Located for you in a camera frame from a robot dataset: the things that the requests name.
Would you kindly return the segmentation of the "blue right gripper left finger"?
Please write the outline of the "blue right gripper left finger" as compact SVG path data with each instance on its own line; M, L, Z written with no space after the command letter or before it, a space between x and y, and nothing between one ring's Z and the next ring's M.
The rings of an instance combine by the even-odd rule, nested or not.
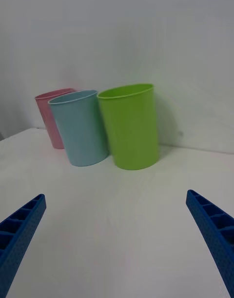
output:
M39 194L0 223L0 297L7 296L45 210Z

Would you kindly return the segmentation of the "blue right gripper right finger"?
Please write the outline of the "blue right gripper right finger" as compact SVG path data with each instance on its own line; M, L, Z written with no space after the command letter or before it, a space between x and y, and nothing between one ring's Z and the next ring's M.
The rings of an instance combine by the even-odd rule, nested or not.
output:
M234 218L194 190L186 205L215 261L230 297L234 297Z

